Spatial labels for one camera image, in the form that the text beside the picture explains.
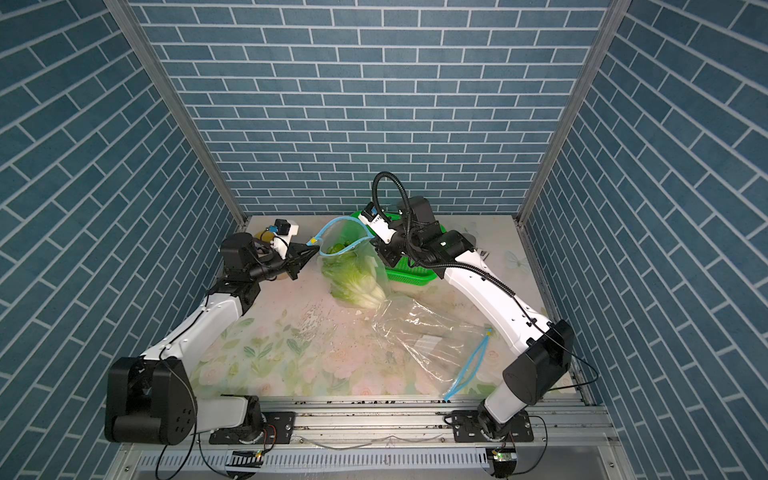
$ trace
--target floral mat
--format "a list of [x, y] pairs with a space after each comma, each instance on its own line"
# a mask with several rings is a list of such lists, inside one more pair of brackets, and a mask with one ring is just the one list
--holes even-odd
[[[504, 219], [519, 243], [511, 219]], [[521, 281], [535, 289], [521, 247], [510, 248], [509, 243], [505, 243], [485, 248], [494, 254], [491, 258], [494, 261], [488, 264], [504, 281], [512, 278], [513, 288], [518, 291]], [[390, 286], [446, 316], [480, 326], [488, 323], [469, 299], [441, 280], [421, 287], [395, 282]], [[429, 374], [404, 349], [379, 340], [370, 325], [372, 310], [341, 306], [328, 294], [314, 259], [305, 266], [298, 280], [279, 278], [262, 282], [261, 287], [253, 307], [224, 330], [194, 370], [191, 383], [197, 396], [441, 396], [444, 393], [432, 384]], [[542, 311], [538, 291], [535, 293], [535, 298], [531, 295], [523, 298]], [[504, 340], [493, 334], [477, 375], [460, 393], [487, 396], [502, 381], [502, 370], [512, 360]], [[558, 384], [568, 382], [570, 379], [566, 377]]]

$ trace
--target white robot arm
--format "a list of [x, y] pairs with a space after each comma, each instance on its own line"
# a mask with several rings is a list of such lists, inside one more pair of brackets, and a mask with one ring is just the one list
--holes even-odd
[[[376, 233], [372, 242], [384, 263], [395, 266], [408, 255], [432, 268], [483, 312], [515, 354], [503, 372], [504, 382], [478, 408], [484, 433], [500, 439], [509, 432], [512, 416], [536, 403], [568, 370], [573, 331], [565, 321], [553, 324], [499, 282], [475, 250], [474, 239], [455, 230], [443, 233], [426, 199], [403, 196], [403, 220], [393, 222], [380, 214], [376, 185], [383, 177], [396, 180], [387, 172], [376, 176], [374, 201], [360, 220]], [[399, 180], [396, 184], [405, 195]], [[296, 279], [318, 250], [291, 243], [298, 232], [294, 223], [276, 220], [269, 230], [274, 233], [271, 243], [248, 233], [225, 239], [220, 248], [224, 278], [201, 305], [157, 345], [111, 367], [107, 439], [175, 445], [194, 431], [225, 428], [236, 428], [246, 441], [260, 435], [258, 399], [195, 399], [188, 376], [208, 346], [250, 308], [261, 280], [283, 272]]]

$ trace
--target table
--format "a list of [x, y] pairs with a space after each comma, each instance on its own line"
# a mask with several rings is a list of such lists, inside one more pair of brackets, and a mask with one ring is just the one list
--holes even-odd
[[[251, 217], [247, 231], [258, 234], [275, 217]], [[306, 242], [333, 216], [286, 217], [300, 225], [294, 241]], [[531, 307], [546, 315], [541, 295], [525, 259], [510, 216], [438, 216], [447, 230], [470, 233], [488, 252], [493, 272]], [[341, 306], [313, 258], [299, 273], [262, 282], [253, 306], [209, 347], [191, 376], [198, 397], [258, 395], [260, 397], [424, 396], [442, 392], [429, 375], [401, 349], [392, 348], [373, 332], [372, 310]], [[446, 316], [486, 325], [472, 302], [437, 279], [427, 286], [390, 282]], [[512, 361], [500, 336], [491, 337], [482, 365], [461, 394], [485, 398], [502, 381]], [[572, 384], [566, 374], [557, 386]], [[560, 390], [573, 393], [574, 389]]]

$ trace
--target metal bracket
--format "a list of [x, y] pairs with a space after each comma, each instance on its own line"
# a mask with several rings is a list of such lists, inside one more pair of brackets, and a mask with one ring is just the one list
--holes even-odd
[[[476, 443], [494, 441], [485, 436], [478, 423], [477, 410], [454, 410], [449, 415], [453, 425], [453, 439], [456, 443]], [[509, 419], [510, 433], [515, 443], [533, 442], [533, 430], [528, 413], [521, 410]]]
[[[263, 412], [266, 421], [266, 445], [287, 445], [293, 434], [293, 422], [296, 420], [294, 412]], [[275, 427], [274, 432], [268, 425]], [[210, 434], [208, 442], [211, 445], [247, 445], [240, 441], [248, 433], [250, 427], [233, 427], [231, 429], [218, 429]], [[264, 436], [259, 435], [253, 443], [264, 442]]]
[[598, 447], [608, 480], [635, 480], [632, 466], [623, 445], [616, 441], [613, 445]]

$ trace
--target clear plastic bag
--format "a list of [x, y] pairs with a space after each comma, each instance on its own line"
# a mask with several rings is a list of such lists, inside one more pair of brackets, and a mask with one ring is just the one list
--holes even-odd
[[371, 238], [360, 220], [337, 217], [309, 241], [320, 243], [320, 272], [331, 295], [346, 305], [377, 309], [389, 294], [386, 270]]
[[492, 332], [444, 316], [400, 293], [381, 303], [371, 326], [382, 341], [406, 349], [446, 400], [475, 376]]

